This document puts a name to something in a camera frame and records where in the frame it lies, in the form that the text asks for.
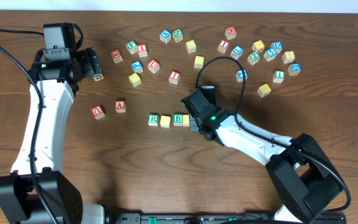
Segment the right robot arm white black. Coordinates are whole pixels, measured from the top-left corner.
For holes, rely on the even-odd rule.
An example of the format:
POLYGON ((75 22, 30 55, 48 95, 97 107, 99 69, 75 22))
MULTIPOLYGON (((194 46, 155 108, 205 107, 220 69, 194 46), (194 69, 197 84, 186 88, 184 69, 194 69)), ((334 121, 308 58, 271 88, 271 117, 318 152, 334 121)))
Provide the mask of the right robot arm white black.
POLYGON ((277 135, 217 107, 213 86, 201 86, 181 102, 206 140, 265 166, 283 203, 274 220, 311 223, 344 191, 342 178, 313 137, 277 135))

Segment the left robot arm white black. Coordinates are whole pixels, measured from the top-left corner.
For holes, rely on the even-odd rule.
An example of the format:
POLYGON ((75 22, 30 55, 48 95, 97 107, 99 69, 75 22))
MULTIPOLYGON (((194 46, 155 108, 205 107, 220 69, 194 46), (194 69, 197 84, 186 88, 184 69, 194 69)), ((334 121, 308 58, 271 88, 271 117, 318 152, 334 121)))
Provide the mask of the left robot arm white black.
POLYGON ((94 48, 81 50, 77 24, 44 25, 46 47, 25 71, 30 111, 11 173, 0 176, 0 208, 9 223, 105 223, 102 205, 83 201, 65 177, 63 142, 79 82, 102 69, 94 48))

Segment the green B block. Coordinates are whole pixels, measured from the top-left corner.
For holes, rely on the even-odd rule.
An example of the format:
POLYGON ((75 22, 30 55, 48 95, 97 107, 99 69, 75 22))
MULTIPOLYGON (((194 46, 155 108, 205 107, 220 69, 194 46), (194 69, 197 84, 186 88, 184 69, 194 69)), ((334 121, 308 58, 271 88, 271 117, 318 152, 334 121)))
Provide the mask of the green B block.
POLYGON ((182 126, 183 125, 183 114, 175 113, 173 115, 173 125, 174 126, 182 126))

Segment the green R block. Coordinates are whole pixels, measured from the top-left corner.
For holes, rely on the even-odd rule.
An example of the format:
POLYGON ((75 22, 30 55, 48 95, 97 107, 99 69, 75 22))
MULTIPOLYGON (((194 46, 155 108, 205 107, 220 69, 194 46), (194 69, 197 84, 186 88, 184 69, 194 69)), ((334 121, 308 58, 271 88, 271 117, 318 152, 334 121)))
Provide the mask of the green R block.
POLYGON ((149 114, 148 116, 148 125, 149 126, 158 126, 159 116, 157 114, 149 114))

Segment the yellow O block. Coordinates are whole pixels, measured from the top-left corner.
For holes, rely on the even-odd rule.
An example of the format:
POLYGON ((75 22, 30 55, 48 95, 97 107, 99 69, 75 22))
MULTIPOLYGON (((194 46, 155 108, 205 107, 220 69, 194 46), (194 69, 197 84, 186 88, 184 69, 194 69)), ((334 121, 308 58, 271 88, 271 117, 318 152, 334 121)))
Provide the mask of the yellow O block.
POLYGON ((187 126, 187 127, 190 126, 190 115, 188 115, 188 114, 184 114, 184 115, 183 115, 182 125, 183 125, 183 126, 187 126))
POLYGON ((170 116, 161 116, 160 118, 160 126, 162 128, 169 128, 170 127, 170 122, 171 122, 171 117, 170 116))

